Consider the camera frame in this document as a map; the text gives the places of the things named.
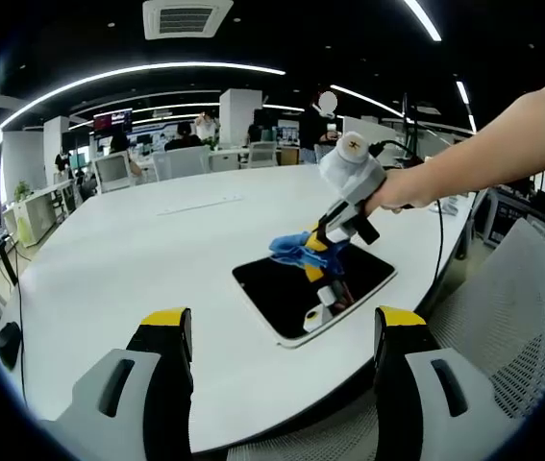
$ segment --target black cable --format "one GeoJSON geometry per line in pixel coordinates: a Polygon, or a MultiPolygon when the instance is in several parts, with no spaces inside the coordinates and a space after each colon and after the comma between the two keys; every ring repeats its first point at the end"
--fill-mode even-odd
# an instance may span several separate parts
{"type": "Polygon", "coordinates": [[[8,237],[12,240],[12,243],[13,243],[13,250],[16,252],[17,255],[19,255],[22,259],[26,259],[27,261],[31,262],[31,259],[29,259],[28,257],[26,257],[25,255],[21,254],[17,247],[15,246],[15,240],[13,240],[13,237],[11,235],[8,235],[8,237]]]}
{"type": "Polygon", "coordinates": [[[22,320],[22,290],[20,289],[20,273],[18,271],[18,252],[15,252],[15,273],[18,276],[18,304],[20,311],[20,334],[22,335],[22,341],[20,343],[20,380],[22,382],[22,399],[24,399],[24,404],[29,406],[26,402],[26,390],[24,386],[24,322],[22,320]]]}
{"type": "Polygon", "coordinates": [[[3,269],[1,269],[1,260],[0,260],[0,272],[1,272],[1,275],[3,276],[3,279],[5,279],[5,281],[7,282],[7,285],[10,287],[10,293],[12,292],[12,283],[10,282],[10,280],[7,278],[7,276],[5,275],[5,273],[3,272],[3,269]]]}
{"type": "Polygon", "coordinates": [[[440,242],[438,244],[438,259],[436,260],[436,270],[434,271],[434,280],[433,280],[433,286],[436,282],[436,278],[438,277],[438,269],[441,265],[441,257],[443,256],[443,210],[441,209],[441,202],[439,200],[436,201],[436,205],[438,206],[438,224],[440,225],[440,242]]]}
{"type": "MultiPolygon", "coordinates": [[[[411,154],[415,158],[417,158],[417,155],[410,148],[408,148],[407,146],[404,146],[400,142],[394,141],[392,139],[389,139],[387,141],[381,141],[381,142],[378,142],[377,144],[371,145],[368,152],[373,157],[376,157],[378,154],[381,153],[381,151],[384,149],[386,144],[393,144],[394,146],[398,146],[401,149],[404,149],[405,151],[407,151],[409,154],[411,154]]],[[[443,232],[443,210],[441,208],[441,202],[439,200],[436,200],[436,205],[438,207],[438,223],[439,223],[439,226],[440,226],[440,242],[439,242],[439,246],[438,246],[438,258],[436,259],[436,270],[434,272],[433,286],[434,286],[434,283],[436,282],[436,278],[438,277],[438,270],[440,268],[441,258],[443,256],[443,233],[444,233],[443,232]]]]}

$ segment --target white table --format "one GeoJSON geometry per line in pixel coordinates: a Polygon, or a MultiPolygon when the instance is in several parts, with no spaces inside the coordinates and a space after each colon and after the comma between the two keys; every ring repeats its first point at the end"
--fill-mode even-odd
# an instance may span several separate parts
{"type": "MultiPolygon", "coordinates": [[[[80,376],[111,349],[124,349],[146,315],[174,306],[192,309],[194,452],[259,434],[323,399],[372,359],[376,306],[419,305],[439,244],[437,214],[377,210],[371,220],[381,238],[367,250],[398,275],[341,322],[285,349],[232,270],[268,255],[273,238],[309,229],[334,199],[316,167],[300,165],[154,182],[86,201],[21,278],[31,408],[56,419],[80,376]],[[236,194],[242,200],[160,215],[236,194]]],[[[443,216],[441,268],[472,202],[459,198],[458,216],[443,216]]],[[[15,294],[2,324],[17,311],[15,294]]],[[[11,380],[19,390],[18,364],[11,380]]]]}
{"type": "Polygon", "coordinates": [[[61,192],[62,200],[63,200],[64,203],[66,203],[63,192],[64,192],[65,189],[71,187],[72,184],[73,184],[73,180],[66,180],[66,181],[63,181],[63,182],[59,182],[57,184],[49,185],[49,186],[47,186],[47,187],[45,187],[43,189],[39,189],[39,190],[34,191],[33,194],[29,195],[22,202],[27,202],[29,200],[34,200],[37,197],[41,197],[43,195],[48,195],[48,194],[51,194],[52,192],[61,192]]]}

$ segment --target human arm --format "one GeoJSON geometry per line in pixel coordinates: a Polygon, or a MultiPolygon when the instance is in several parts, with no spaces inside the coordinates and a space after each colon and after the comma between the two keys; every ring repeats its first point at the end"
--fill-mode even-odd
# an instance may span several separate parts
{"type": "Polygon", "coordinates": [[[137,163],[135,163],[133,160],[129,158],[129,168],[131,169],[131,172],[136,176],[141,176],[141,168],[137,166],[137,163]]]}
{"type": "Polygon", "coordinates": [[[389,171],[366,204],[426,206],[435,199],[526,178],[545,170],[545,86],[517,99],[473,137],[426,163],[389,171]]]}

